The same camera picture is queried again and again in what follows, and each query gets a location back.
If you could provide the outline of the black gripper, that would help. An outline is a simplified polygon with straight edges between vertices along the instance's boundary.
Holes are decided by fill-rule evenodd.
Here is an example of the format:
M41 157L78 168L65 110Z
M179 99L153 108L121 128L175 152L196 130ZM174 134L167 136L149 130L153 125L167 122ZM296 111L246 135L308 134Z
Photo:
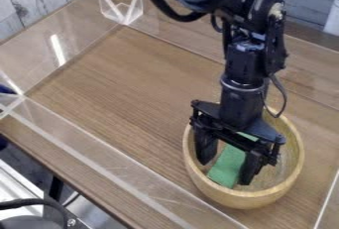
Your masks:
M240 82L228 75L221 78L220 102L194 100L190 125L194 129L197 158L205 166L216 157L220 140L246 152L240 184L250 185L266 165L277 165L281 146L286 138L264 120L264 112L280 118L286 105L274 113L266 104L269 84L286 96L285 88L276 76Z

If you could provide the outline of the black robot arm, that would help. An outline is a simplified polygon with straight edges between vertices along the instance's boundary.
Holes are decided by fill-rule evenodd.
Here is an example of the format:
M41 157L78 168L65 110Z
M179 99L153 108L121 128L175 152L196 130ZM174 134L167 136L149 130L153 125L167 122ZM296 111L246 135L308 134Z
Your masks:
M194 22L205 16L224 34L226 70L220 102L196 100L190 124L197 159L208 164L225 141L246 153L237 183L249 185L261 169L276 165L286 138L264 121L270 112L268 89L284 86L276 74L286 68L284 0L178 0L192 13L179 14L166 0L151 0L167 17Z

